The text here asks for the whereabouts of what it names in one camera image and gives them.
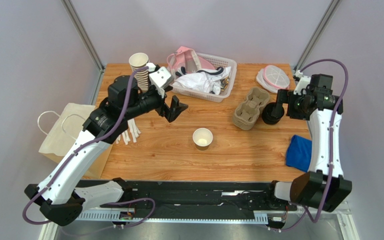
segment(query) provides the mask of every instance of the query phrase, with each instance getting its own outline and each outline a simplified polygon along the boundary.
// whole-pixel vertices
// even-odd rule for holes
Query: gray wall
[[[98,71],[60,0],[0,0],[0,239],[37,239],[23,191],[56,166],[38,153],[38,115],[89,103]],[[43,117],[49,130],[55,121]],[[30,218],[44,218],[36,206]]]
[[[180,46],[238,63],[295,64],[330,0],[73,0],[102,61],[165,63]]]
[[[342,1],[308,62],[322,58],[349,70],[340,154],[345,178],[353,181],[348,200],[359,236],[384,239],[384,1]],[[344,74],[334,63],[305,73],[332,74],[340,93]]]

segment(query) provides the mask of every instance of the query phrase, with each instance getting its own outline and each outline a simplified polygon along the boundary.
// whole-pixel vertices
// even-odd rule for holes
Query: white plastic basket
[[[173,87],[173,93],[181,94],[185,96],[190,96],[198,99],[204,99],[216,103],[221,103],[223,99],[229,97],[231,95],[232,88],[234,87],[235,82],[235,76],[237,75],[237,62],[229,59],[224,58],[220,56],[213,56],[209,54],[203,54],[203,53],[196,53],[201,58],[209,61],[214,67],[231,67],[230,69],[230,76],[229,76],[229,84],[227,85],[227,89],[222,91],[220,95],[211,94],[211,93],[205,93],[201,91],[191,90],[187,89],[181,86],[172,86]]]

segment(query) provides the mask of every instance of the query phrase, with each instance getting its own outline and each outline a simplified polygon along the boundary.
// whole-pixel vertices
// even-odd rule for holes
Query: blue towel
[[[285,164],[306,173],[311,164],[311,157],[312,141],[301,136],[292,136],[286,150]]]

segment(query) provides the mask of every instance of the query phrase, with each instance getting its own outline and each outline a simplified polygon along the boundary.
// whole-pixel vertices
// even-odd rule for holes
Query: brown paper bag
[[[75,143],[78,134],[83,130],[83,123],[94,109],[94,105],[68,103],[61,115],[55,111],[45,111],[41,113],[37,120],[38,127],[41,132],[47,136],[42,142],[38,152],[56,163],[60,163]],[[46,113],[54,113],[59,116],[59,119],[48,133],[40,127],[40,118]],[[94,161],[85,172],[84,177],[92,179],[99,179],[101,177],[111,149],[112,145]]]

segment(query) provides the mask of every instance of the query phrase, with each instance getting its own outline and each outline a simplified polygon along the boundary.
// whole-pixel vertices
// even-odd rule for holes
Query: wooden table
[[[288,64],[283,69],[294,88]],[[126,180],[151,181],[291,181],[301,171],[285,165],[285,153],[293,135],[310,139],[305,121],[283,117],[276,125],[261,118],[245,131],[232,122],[235,108],[243,102],[256,82],[257,72],[266,64],[238,64],[233,90],[221,103],[177,95],[189,105],[174,122],[168,123],[155,111],[135,119],[142,134],[137,143],[115,144],[103,170],[102,179],[121,177]],[[120,75],[132,73],[128,64],[108,64],[100,87],[97,104],[108,96],[108,86]],[[172,92],[167,93],[170,105]],[[271,101],[276,94],[271,94]],[[212,131],[214,140],[205,151],[197,150],[192,134],[198,128]]]

